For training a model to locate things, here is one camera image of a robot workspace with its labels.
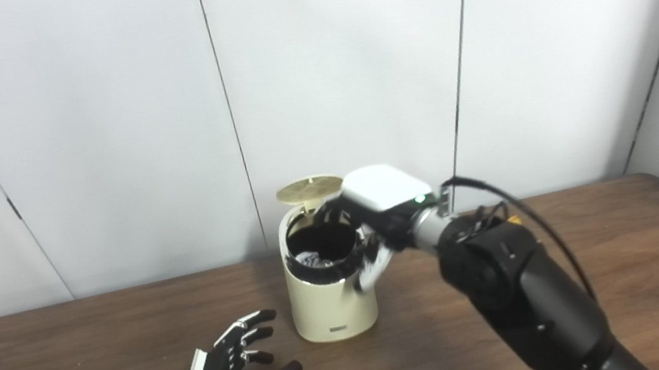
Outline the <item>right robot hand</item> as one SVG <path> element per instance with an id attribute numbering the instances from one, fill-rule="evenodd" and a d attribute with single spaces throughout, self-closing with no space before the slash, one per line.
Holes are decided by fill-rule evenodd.
<path id="1" fill-rule="evenodd" d="M 322 201 L 314 223 L 341 215 L 371 230 L 354 287 L 372 290 L 394 254 L 417 249 L 437 257 L 441 234 L 450 218 L 441 211 L 441 195 L 421 179 L 392 165 L 370 165 L 347 174 L 341 189 Z"/>

